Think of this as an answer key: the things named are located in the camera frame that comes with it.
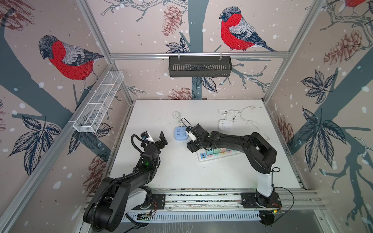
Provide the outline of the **blue square power socket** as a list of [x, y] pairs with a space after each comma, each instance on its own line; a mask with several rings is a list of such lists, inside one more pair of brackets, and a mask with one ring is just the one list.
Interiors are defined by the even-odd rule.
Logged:
[[189, 136], [186, 132], [186, 127], [185, 126], [176, 127], [174, 130], [174, 138], [176, 141], [188, 140]]

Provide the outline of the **white square power socket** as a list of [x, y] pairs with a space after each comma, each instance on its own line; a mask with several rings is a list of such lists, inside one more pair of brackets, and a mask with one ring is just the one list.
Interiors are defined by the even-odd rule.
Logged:
[[228, 119], [221, 119], [219, 121], [219, 131], [220, 132], [228, 132], [233, 129], [233, 121], [228, 120]]

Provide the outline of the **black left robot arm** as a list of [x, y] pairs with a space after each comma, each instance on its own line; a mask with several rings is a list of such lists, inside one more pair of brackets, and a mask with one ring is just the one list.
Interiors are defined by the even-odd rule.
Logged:
[[163, 132], [158, 141], [151, 141], [147, 131], [140, 136], [131, 135], [130, 141], [139, 152], [132, 173], [104, 178], [84, 213], [84, 222], [96, 233], [102, 230], [113, 232], [128, 211], [152, 203], [152, 190], [146, 185], [154, 179], [161, 164], [159, 155], [168, 142]]

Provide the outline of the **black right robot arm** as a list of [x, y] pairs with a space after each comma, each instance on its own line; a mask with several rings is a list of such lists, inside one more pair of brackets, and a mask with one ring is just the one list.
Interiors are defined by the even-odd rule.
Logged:
[[279, 195], [273, 185], [273, 165], [277, 151], [259, 133], [247, 136], [227, 135], [217, 131], [209, 133], [200, 124], [188, 126], [186, 133], [191, 138], [187, 148], [191, 152], [199, 149], [226, 149], [245, 154], [251, 167], [257, 172], [257, 188], [254, 193], [242, 194], [241, 205], [245, 208], [282, 208]]

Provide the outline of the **white multicolour power strip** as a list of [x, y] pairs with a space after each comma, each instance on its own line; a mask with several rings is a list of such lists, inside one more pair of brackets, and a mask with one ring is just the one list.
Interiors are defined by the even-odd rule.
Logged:
[[240, 155], [242, 154], [240, 151], [230, 150], [230, 149], [211, 149], [205, 150], [200, 149], [196, 152], [196, 157], [200, 163], [207, 162], [216, 159], [222, 159], [225, 157], [233, 156], [233, 155]]

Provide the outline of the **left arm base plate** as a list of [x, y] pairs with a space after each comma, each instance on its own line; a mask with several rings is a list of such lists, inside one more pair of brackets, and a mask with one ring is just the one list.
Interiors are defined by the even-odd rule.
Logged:
[[152, 199], [149, 204], [136, 206], [134, 210], [164, 210], [166, 202], [165, 194], [152, 194]]

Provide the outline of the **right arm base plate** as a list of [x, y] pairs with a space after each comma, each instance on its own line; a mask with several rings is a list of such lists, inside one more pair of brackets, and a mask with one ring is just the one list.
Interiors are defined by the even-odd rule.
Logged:
[[241, 193], [241, 205], [245, 209], [257, 209], [257, 208], [271, 208], [278, 209], [282, 208], [282, 203], [278, 193], [273, 192], [270, 197], [255, 193]]

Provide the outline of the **aluminium mounting rail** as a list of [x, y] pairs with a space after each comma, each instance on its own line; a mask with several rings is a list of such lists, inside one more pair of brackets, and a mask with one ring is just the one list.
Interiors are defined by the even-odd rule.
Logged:
[[153, 189], [159, 197], [158, 210], [163, 211], [233, 211], [233, 210], [325, 210], [318, 193], [301, 188], [276, 188], [278, 197], [270, 207], [256, 204], [254, 189]]

